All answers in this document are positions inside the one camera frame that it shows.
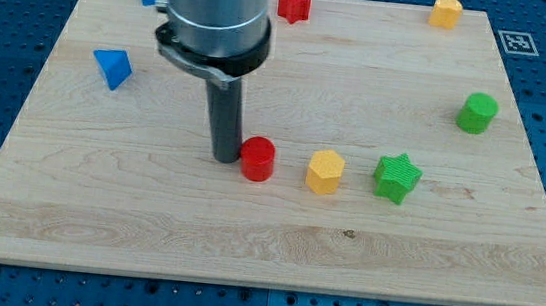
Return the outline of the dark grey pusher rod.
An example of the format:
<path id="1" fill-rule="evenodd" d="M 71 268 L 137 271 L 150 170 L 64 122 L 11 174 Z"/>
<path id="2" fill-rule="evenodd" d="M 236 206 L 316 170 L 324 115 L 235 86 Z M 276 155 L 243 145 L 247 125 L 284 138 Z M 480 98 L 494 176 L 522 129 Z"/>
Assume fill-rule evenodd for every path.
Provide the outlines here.
<path id="1" fill-rule="evenodd" d="M 242 81 L 237 78 L 225 88 L 206 82 L 208 117 L 213 157 L 218 162 L 233 163 L 240 157 L 242 141 Z"/>

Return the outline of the black flange mount plate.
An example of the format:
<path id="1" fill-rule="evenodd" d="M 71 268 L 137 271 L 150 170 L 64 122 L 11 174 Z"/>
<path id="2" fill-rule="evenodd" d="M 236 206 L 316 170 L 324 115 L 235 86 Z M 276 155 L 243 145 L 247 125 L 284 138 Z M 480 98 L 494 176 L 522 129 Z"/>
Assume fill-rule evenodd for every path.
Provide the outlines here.
<path id="1" fill-rule="evenodd" d="M 235 81 L 254 72 L 270 52 L 271 21 L 267 19 L 266 31 L 256 45 L 244 53 L 228 57 L 210 57 L 193 52 L 180 43 L 169 22 L 155 29 L 158 53 L 173 65 L 200 79 L 228 90 Z"/>

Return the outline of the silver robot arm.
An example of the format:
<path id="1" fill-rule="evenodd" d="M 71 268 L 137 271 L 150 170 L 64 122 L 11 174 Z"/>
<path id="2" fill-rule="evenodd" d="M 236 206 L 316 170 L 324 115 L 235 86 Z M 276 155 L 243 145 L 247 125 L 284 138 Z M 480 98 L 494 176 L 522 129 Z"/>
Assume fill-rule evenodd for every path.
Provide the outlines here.
<path id="1" fill-rule="evenodd" d="M 266 61 L 268 0 L 159 0 L 167 21 L 155 30 L 158 53 L 205 80 L 212 151 L 232 163 L 242 146 L 242 77 Z"/>

